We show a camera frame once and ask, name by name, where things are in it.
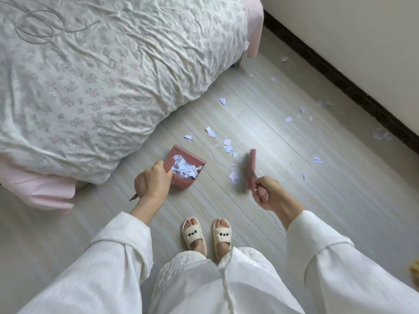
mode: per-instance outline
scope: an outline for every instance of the floor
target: floor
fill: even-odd
[[[288,62],[282,63],[282,56],[288,56]],[[225,107],[220,97],[226,98]],[[320,107],[318,100],[332,106]],[[306,107],[303,114],[300,106]],[[285,123],[289,116],[293,121]],[[207,126],[217,138],[206,134]],[[374,118],[264,31],[257,59],[244,59],[240,68],[223,73],[200,99],[172,113],[139,151],[121,162],[106,184],[79,191],[67,216],[26,207],[0,190],[2,313],[17,312],[76,260],[119,211],[129,212],[134,206],[128,199],[134,194],[135,176],[164,159],[176,143],[207,164],[190,189],[170,191],[151,223],[155,263],[141,287],[144,309],[159,269],[186,248],[181,223],[196,216],[207,243],[212,242],[213,220],[226,218],[233,226],[233,244],[260,250],[306,313],[316,312],[310,294],[286,272],[283,227],[228,179],[230,163],[239,163],[251,148],[258,151],[259,176],[278,179],[308,210],[410,285],[407,265],[419,255],[419,157],[395,138],[374,140],[376,128],[380,124]],[[195,141],[187,143],[185,134]],[[238,158],[214,147],[224,137],[232,140]],[[313,157],[323,163],[313,162]],[[214,258],[212,249],[209,257]]]

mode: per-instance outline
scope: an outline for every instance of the dark baseboard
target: dark baseboard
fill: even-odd
[[[406,146],[411,148],[416,154],[419,154],[419,136],[417,136],[415,132],[406,127],[385,107],[372,99],[366,92],[345,77],[340,71],[334,68],[323,57],[317,54],[312,48],[266,11],[264,26],[279,37],[279,39],[284,41],[371,116],[377,119],[378,122],[387,128],[394,136],[399,138]]]

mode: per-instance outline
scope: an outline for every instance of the white wall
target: white wall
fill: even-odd
[[[261,0],[265,10],[419,134],[419,0]]]

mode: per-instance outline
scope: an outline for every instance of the slipper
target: slipper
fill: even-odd
[[[189,219],[195,218],[195,220],[197,221],[198,224],[196,225],[192,225],[189,228],[185,228],[185,224],[186,221]],[[202,242],[204,244],[204,257],[207,256],[207,244],[205,243],[205,238],[204,238],[204,234],[202,233],[202,228],[201,228],[201,224],[199,223],[199,220],[196,217],[189,217],[186,218],[186,220],[184,221],[183,225],[182,225],[182,236],[186,241],[186,244],[188,245],[189,250],[191,249],[191,243],[193,243],[195,240],[198,239],[202,239]]]
[[[215,256],[217,257],[218,260],[218,249],[217,249],[217,245],[219,243],[222,242],[227,242],[230,244],[230,250],[232,249],[231,247],[231,224],[224,219],[228,225],[230,226],[230,228],[216,228],[215,227],[215,223],[217,220],[214,220],[214,223],[212,224],[212,237],[214,238],[214,247],[215,247]]]

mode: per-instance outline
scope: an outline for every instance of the pink fabric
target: pink fabric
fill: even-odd
[[[30,172],[0,154],[0,183],[30,206],[44,210],[71,209],[77,180]]]
[[[258,54],[259,43],[263,28],[263,6],[260,0],[240,0],[246,9],[247,15],[247,40],[249,48],[248,58],[255,58]]]

